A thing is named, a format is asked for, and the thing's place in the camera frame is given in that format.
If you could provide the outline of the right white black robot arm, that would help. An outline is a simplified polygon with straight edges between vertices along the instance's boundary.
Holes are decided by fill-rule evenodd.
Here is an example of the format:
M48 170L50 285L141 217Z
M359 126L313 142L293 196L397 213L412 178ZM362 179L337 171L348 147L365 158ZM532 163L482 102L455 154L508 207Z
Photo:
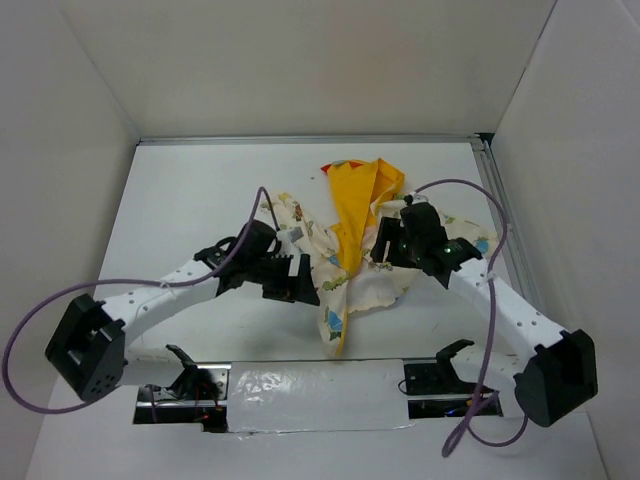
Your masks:
M417 203L384 217L371 250L376 262L412 268L468 301L516 354L515 400L538 426L549 427L598 393L595 344L545 317L502 279L464 238L449 239L435 208Z

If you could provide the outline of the dinosaur print yellow-lined jacket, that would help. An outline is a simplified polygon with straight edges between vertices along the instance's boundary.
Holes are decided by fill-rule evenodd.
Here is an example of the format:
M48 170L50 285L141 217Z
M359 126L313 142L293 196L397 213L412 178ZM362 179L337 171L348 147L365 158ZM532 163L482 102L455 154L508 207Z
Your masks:
M338 215L326 226L303 203L282 192L272 204L283 230L292 230L292 242L311 258L311 276L320 299L317 320L328 355L336 357L344 346L349 317L355 312L389 307L404 295L418 272L372 259L380 221L399 217L404 207L405 174L379 158L372 162L348 160L323 168Z

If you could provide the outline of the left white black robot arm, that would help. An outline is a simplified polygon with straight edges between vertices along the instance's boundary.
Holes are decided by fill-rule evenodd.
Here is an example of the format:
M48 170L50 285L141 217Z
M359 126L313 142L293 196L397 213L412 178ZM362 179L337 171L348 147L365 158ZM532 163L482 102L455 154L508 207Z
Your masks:
M45 356L80 400L92 402L133 363L126 351L134 340L246 282L261 286L265 299L317 306L311 258L296 245L302 237L299 227L276 231L252 220L150 285L102 300L82 294L69 303Z

